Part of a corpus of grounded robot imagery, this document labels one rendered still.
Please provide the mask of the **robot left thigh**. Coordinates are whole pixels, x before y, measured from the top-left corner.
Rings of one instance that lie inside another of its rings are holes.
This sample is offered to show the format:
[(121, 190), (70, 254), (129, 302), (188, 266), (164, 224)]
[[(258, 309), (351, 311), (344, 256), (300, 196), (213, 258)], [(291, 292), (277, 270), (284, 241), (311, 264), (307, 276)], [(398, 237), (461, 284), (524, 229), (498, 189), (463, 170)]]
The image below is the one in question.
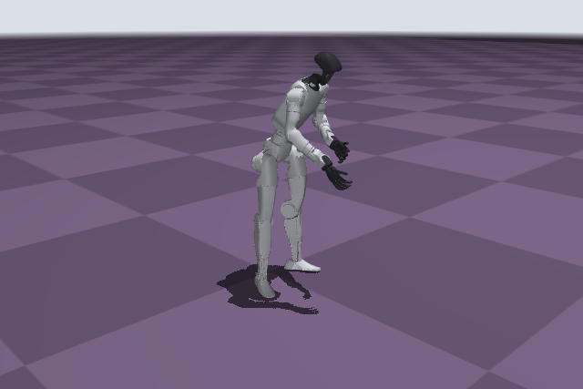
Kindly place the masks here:
[(291, 192), (291, 200), (286, 200), (281, 205), (281, 214), (285, 218), (293, 218), (302, 206), (307, 183), (307, 169), (304, 156), (292, 145), (289, 157), (284, 163), (290, 163), (287, 168), (287, 178)]

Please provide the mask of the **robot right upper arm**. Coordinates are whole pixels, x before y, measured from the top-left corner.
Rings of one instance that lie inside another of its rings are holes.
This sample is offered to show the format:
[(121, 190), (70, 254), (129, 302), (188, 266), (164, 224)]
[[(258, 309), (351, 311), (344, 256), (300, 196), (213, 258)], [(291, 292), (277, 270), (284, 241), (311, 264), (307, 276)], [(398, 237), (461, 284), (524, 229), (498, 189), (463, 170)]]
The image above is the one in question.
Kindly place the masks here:
[[(287, 115), (285, 124), (285, 138), (292, 144), (289, 139), (289, 133), (296, 129), (296, 125), (300, 121), (301, 107), (304, 103), (304, 94), (302, 88), (293, 88), (287, 93)], [(296, 129), (298, 130), (298, 129)], [(298, 130), (299, 131), (299, 130)], [(301, 132), (300, 132), (301, 133)]]

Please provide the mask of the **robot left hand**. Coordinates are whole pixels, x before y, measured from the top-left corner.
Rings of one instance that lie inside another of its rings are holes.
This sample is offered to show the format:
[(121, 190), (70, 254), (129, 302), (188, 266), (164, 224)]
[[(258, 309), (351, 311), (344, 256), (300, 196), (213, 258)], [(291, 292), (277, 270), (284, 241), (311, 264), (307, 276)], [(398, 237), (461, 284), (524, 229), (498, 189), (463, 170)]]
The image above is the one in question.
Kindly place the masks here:
[(333, 141), (332, 141), (330, 147), (328, 145), (327, 146), (330, 149), (334, 150), (335, 155), (340, 160), (340, 161), (338, 161), (338, 163), (343, 163), (343, 161), (346, 160), (346, 157), (348, 157), (347, 152), (350, 152), (350, 150), (345, 146), (345, 145), (348, 145), (349, 142), (341, 142), (335, 136), (331, 136), (331, 138), (333, 139)]

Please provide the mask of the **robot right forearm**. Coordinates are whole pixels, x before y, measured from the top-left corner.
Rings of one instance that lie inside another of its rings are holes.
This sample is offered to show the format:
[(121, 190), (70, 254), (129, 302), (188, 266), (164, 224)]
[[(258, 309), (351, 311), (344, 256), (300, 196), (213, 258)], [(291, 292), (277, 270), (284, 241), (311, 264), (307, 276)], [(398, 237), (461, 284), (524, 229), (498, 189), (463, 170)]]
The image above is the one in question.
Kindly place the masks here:
[(296, 129), (292, 130), (289, 133), (289, 139), (292, 142), (292, 144), (297, 148), (298, 152), (304, 154), (312, 162), (315, 162), (320, 168), (322, 168), (325, 165), (324, 161), (322, 160), (322, 156), (325, 154), (323, 154), (320, 150), (311, 145), (309, 141), (302, 136), (300, 131)]

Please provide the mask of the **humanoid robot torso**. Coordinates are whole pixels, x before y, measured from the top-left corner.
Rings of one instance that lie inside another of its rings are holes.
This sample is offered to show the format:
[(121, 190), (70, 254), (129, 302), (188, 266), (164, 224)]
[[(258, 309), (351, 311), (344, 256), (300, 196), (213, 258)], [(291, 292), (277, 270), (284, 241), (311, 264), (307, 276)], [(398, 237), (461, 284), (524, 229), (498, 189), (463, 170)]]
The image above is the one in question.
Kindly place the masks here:
[[(309, 87), (309, 85), (311, 87), (315, 87), (315, 85), (311, 82), (310, 84), (306, 83), (308, 85), (306, 86), (306, 84), (302, 83), (302, 79), (296, 81), (288, 90), (289, 92), (296, 87), (303, 89), (304, 103), (301, 107), (300, 121), (296, 125), (296, 129), (299, 129), (301, 125), (307, 120), (307, 118), (312, 114), (312, 112), (319, 106), (324, 94), (324, 86), (322, 86), (320, 83), (319, 83), (320, 89), (318, 91), (314, 91)], [(275, 111), (274, 116), (271, 120), (272, 125), (277, 129), (274, 130), (271, 138), (266, 139), (263, 145), (264, 146), (263, 150), (271, 149), (271, 153), (276, 158), (277, 163), (282, 162), (286, 158), (288, 158), (292, 150), (292, 144), (288, 142), (285, 138), (287, 93), (284, 96), (283, 100), (281, 101), (280, 105), (278, 106), (277, 110)]]

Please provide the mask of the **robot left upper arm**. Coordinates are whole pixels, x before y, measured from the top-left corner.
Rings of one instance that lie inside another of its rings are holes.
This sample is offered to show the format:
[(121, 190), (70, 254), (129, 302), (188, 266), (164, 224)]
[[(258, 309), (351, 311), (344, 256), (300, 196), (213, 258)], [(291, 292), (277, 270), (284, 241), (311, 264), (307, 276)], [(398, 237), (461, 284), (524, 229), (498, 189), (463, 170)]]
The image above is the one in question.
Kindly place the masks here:
[(329, 93), (329, 86), (324, 85), (324, 94), (319, 106), (315, 109), (315, 116), (312, 117), (312, 123), (315, 127), (319, 127), (320, 124), (327, 122), (326, 116), (324, 114), (327, 105), (327, 95)]

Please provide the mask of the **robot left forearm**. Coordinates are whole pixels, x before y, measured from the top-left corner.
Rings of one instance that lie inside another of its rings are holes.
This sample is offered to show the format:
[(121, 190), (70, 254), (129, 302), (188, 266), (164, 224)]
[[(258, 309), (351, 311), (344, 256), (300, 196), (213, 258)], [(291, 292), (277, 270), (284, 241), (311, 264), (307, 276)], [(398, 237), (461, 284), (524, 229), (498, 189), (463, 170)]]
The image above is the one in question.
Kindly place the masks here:
[(331, 136), (334, 136), (334, 134), (331, 131), (331, 127), (329, 125), (328, 119), (326, 117), (326, 121), (322, 124), (319, 125), (318, 127), (318, 131), (322, 136), (322, 141), (325, 142), (326, 145), (328, 145), (330, 147), (333, 139), (331, 138)]

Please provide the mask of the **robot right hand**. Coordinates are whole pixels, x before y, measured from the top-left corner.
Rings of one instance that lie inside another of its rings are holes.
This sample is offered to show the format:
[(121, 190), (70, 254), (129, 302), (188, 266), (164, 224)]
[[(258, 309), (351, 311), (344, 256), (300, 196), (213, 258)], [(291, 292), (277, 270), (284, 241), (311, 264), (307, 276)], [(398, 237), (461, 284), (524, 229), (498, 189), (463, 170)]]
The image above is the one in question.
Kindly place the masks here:
[[(331, 160), (328, 156), (323, 155), (322, 160), (324, 161), (325, 165), (322, 167), (323, 171), (326, 171), (327, 177), (332, 182), (333, 186), (339, 190), (348, 189), (352, 185), (347, 185), (352, 183), (352, 181), (345, 180), (340, 176), (340, 174), (348, 175), (347, 172), (340, 171), (332, 166)], [(347, 184), (345, 184), (347, 183)]]

